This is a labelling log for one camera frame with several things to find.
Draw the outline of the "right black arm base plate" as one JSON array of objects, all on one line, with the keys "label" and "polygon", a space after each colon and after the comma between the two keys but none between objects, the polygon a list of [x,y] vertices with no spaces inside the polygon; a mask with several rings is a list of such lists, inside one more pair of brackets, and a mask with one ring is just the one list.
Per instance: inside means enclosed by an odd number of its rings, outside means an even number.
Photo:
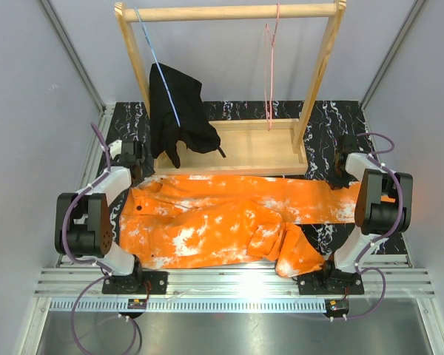
[{"label": "right black arm base plate", "polygon": [[363,295],[363,281],[359,274],[353,274],[348,280],[323,280],[320,273],[299,275],[296,277],[299,295]]}]

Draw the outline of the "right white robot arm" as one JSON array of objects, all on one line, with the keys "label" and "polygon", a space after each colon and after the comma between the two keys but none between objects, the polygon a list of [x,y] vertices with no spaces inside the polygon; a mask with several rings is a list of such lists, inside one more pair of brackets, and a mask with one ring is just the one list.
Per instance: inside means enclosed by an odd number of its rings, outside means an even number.
[{"label": "right white robot arm", "polygon": [[360,267],[365,259],[382,242],[405,232],[411,222],[413,177],[380,163],[376,152],[361,152],[358,141],[363,136],[342,135],[338,139],[327,177],[331,189],[346,188],[352,178],[360,182],[355,227],[329,256],[320,275],[321,287],[330,294],[361,284]]}]

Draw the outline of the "orange tie-dye trousers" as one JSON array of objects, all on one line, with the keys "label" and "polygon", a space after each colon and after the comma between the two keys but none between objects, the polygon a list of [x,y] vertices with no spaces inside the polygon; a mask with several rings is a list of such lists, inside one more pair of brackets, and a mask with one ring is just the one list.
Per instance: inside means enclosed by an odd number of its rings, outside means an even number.
[{"label": "orange tie-dye trousers", "polygon": [[154,175],[130,189],[119,244],[144,268],[204,268],[268,260],[281,277],[319,271],[302,226],[350,223],[358,182],[235,175]]}]

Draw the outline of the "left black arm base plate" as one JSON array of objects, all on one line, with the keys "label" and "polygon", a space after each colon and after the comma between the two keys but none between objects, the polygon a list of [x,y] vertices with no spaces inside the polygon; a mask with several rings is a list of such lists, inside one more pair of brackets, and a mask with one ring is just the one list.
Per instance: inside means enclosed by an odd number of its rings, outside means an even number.
[{"label": "left black arm base plate", "polygon": [[147,294],[165,295],[169,273],[165,271],[143,271],[140,274],[114,276],[104,281],[103,294]]}]

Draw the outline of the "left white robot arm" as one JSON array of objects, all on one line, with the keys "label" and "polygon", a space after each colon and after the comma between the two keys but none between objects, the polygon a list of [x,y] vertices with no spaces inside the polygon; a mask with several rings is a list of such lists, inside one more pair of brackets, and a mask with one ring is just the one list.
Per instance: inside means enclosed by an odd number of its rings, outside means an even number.
[{"label": "left white robot arm", "polygon": [[131,185],[142,180],[147,148],[142,141],[116,140],[107,147],[109,166],[77,192],[58,196],[55,215],[55,249],[76,264],[98,266],[119,277],[129,294],[144,287],[136,256],[113,240],[110,205]]}]

